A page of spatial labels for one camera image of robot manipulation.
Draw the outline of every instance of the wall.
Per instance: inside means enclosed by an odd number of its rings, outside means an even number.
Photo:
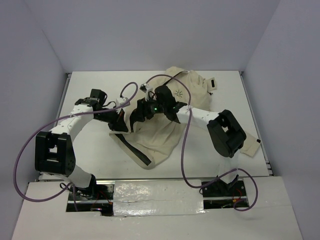
[[[281,0],[244,81],[305,240],[319,239],[320,1]]]
[[[0,238],[9,240],[22,205],[13,186],[14,161],[30,134],[56,116],[65,75],[23,1],[0,0],[0,32]],[[18,169],[25,191],[36,178],[33,144]]]
[[[71,71],[244,70],[279,0],[25,0]]]

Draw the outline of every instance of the printed logo on shirt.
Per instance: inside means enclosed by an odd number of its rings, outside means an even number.
[[[181,90],[178,89],[178,90],[175,91],[174,95],[176,95],[178,98],[182,98],[182,96],[183,96],[184,94],[182,93]]]

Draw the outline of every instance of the gray wall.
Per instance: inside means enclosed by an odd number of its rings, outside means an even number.
[[[319,239],[320,1],[281,0],[244,81],[305,240]]]
[[[12,180],[15,158],[30,134],[56,116],[65,76],[23,1],[0,0],[0,33],[0,238],[9,240],[22,205]],[[35,177],[31,144],[19,165],[21,190]]]
[[[279,0],[25,0],[71,71],[244,70]]]

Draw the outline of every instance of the fabric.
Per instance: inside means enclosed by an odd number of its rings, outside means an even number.
[[[243,143],[243,147],[240,149],[240,153],[246,154],[253,158],[260,147],[261,140],[255,138],[247,131],[245,131],[245,134],[246,140]]]
[[[212,98],[209,92],[217,88],[214,78],[205,80],[193,70],[189,72],[182,71],[184,71],[184,69],[170,67],[165,71],[165,74],[174,76],[181,72],[176,77],[190,90],[191,105],[198,109],[210,111]],[[149,85],[155,89],[169,79],[169,77],[159,76],[151,80]],[[188,103],[189,95],[179,82],[172,79],[166,85],[171,90],[177,102]],[[131,101],[131,105],[125,108],[124,121],[128,129],[131,129],[129,118],[132,111],[137,108],[137,100],[144,97],[145,93],[138,91],[135,98]],[[164,114],[155,114],[150,120],[135,122],[133,132],[111,132],[110,136],[140,167],[152,169],[169,157],[178,144],[185,127],[185,124],[168,120]],[[149,159],[150,163],[146,165],[142,157],[137,156],[137,154],[132,151],[132,147],[145,155],[145,159]]]

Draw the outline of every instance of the table top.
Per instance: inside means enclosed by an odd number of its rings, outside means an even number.
[[[197,71],[202,77],[214,77],[217,90],[213,91],[211,111],[230,110],[242,128],[257,137],[257,130],[248,104],[247,96],[238,71]],[[76,71],[72,73],[60,116],[69,115],[75,102],[90,95],[91,89],[101,89],[107,93],[108,101],[119,97],[128,82],[144,83],[151,76],[164,71]],[[134,86],[128,87],[125,97],[130,97]],[[73,142],[76,164],[97,179],[168,179],[181,178],[182,139],[167,160],[153,169],[138,166],[109,137],[109,127],[105,122],[92,120],[78,134]],[[207,131],[191,127],[185,149],[184,166],[189,178],[207,178],[218,174],[219,154],[215,151]],[[239,168],[252,176],[269,176],[261,147],[254,157],[239,153]],[[44,174],[41,179],[54,179]]]
[[[247,212],[223,208],[195,215],[117,217],[100,216],[98,212],[66,212],[68,192],[46,202],[24,201],[12,239],[302,240],[282,178],[255,180],[259,198]],[[255,188],[249,178],[244,184],[252,204]],[[31,182],[26,195],[43,199],[60,190],[55,181]]]

